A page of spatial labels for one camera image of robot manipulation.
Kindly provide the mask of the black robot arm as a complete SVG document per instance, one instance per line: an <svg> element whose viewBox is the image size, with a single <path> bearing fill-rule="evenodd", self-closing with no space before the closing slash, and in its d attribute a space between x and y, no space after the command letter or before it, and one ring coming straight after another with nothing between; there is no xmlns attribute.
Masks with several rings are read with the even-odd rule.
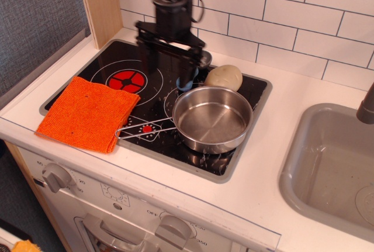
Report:
<svg viewBox="0 0 374 252"><path fill-rule="evenodd" d="M148 68L158 65L158 54L179 59L177 87L191 89L193 79L201 67L205 43L192 34L192 0L153 0L156 19L154 23L136 23L137 45L143 64Z"/></svg>

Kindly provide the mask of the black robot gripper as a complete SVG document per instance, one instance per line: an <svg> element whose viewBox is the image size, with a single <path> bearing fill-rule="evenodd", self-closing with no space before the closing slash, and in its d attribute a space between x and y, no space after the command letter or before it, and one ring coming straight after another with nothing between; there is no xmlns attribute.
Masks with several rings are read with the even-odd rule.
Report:
<svg viewBox="0 0 374 252"><path fill-rule="evenodd" d="M179 57L181 85L200 65L205 43L191 33L192 0L153 0L156 22L137 22L137 44L148 74L156 71L160 52Z"/></svg>

